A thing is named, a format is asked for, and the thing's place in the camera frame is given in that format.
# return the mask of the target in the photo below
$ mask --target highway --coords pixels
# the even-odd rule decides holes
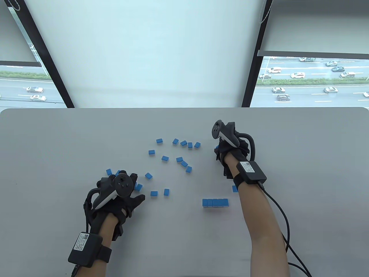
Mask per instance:
[[[324,93],[326,86],[285,86],[290,101],[281,102],[272,87],[256,87],[251,107],[365,107],[369,108],[369,98],[363,96],[369,85],[336,86],[337,93]]]
[[[265,69],[271,67],[281,67],[282,72],[272,73],[272,79],[292,79],[290,75],[294,72],[305,72],[305,79],[339,78],[342,72],[332,72],[332,67],[325,65],[328,61],[337,61],[338,66],[343,66],[348,72],[355,72],[356,77],[369,76],[369,60],[322,58],[317,58],[314,62],[300,62],[299,58],[275,58],[268,62],[268,58],[264,58],[259,74],[264,74]]]
[[[44,89],[43,93],[26,92],[25,88],[38,86]],[[35,94],[44,95],[45,102],[30,100]],[[63,99],[53,82],[50,81],[31,81],[17,79],[0,78],[0,111],[10,107],[23,108],[65,108]]]

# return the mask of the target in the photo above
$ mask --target forearm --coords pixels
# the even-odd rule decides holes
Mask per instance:
[[[103,237],[102,245],[109,247],[114,234],[114,228],[118,223],[118,219],[112,214],[108,214],[103,225],[101,226],[99,235]],[[81,267],[77,273],[77,277],[105,277],[106,263],[101,260],[95,260],[92,267]]]

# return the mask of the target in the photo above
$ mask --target device label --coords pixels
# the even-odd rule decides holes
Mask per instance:
[[[252,168],[249,162],[240,162],[242,167],[244,168],[245,172],[253,172],[255,173],[255,170]]]
[[[80,233],[73,250],[83,251],[90,234]]]

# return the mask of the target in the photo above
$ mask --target cable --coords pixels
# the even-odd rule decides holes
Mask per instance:
[[[288,219],[286,214],[284,213],[283,209],[281,208],[281,206],[277,203],[277,201],[274,200],[273,197],[271,197],[269,195],[269,193],[267,193],[265,191],[265,188],[263,186],[263,184],[258,181],[258,185],[259,188],[265,193],[266,196],[268,196],[270,198],[270,200],[272,200],[274,202],[274,204],[278,207],[278,209],[280,210],[280,212],[282,213],[284,220],[286,221],[286,225],[287,225],[287,239],[285,238],[285,236],[282,234],[284,241],[286,242],[286,252],[288,251],[288,248],[291,250],[292,254],[296,257],[296,259],[299,261],[299,263],[302,265],[302,267],[304,269],[302,269],[300,266],[293,264],[293,263],[288,263],[289,265],[295,266],[296,268],[300,269],[303,273],[305,273],[306,276],[308,277],[312,277],[311,273],[309,272],[309,270],[307,269],[307,267],[305,266],[305,264],[303,263],[303,261],[300,259],[300,257],[296,254],[296,252],[292,249],[291,244],[290,244],[290,225],[288,223]]]
[[[278,207],[278,209],[280,210],[280,212],[282,213],[283,217],[284,217],[284,220],[286,221],[286,225],[287,225],[287,240],[286,240],[286,253],[288,251],[288,247],[290,245],[290,224],[288,223],[288,219],[287,219],[287,216],[286,214],[284,213],[283,209],[281,208],[281,206],[277,203],[277,201],[274,200],[273,197],[271,197],[269,195],[269,193],[267,193],[265,191],[265,188],[263,186],[263,184],[258,181],[258,185],[259,185],[259,188],[265,193],[266,196],[268,196],[270,198],[270,200],[272,200],[274,202],[274,204],[276,204],[276,206]]]

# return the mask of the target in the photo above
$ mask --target window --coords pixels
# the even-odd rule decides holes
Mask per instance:
[[[13,8],[9,8],[9,11],[42,66],[0,65],[0,112],[7,108],[66,108],[16,12]],[[42,92],[42,96],[36,98],[41,101],[32,100],[34,92]]]
[[[337,71],[338,68],[329,66],[333,61],[337,62],[337,67],[343,67],[344,70]],[[281,67],[281,72],[273,72],[270,79],[257,80],[251,107],[365,107],[369,109],[369,60],[316,58],[306,63],[299,57],[275,57],[274,59],[264,57],[259,74],[264,74],[273,66]],[[281,98],[278,97],[280,93],[272,90],[276,87],[284,88],[290,99],[280,101]]]

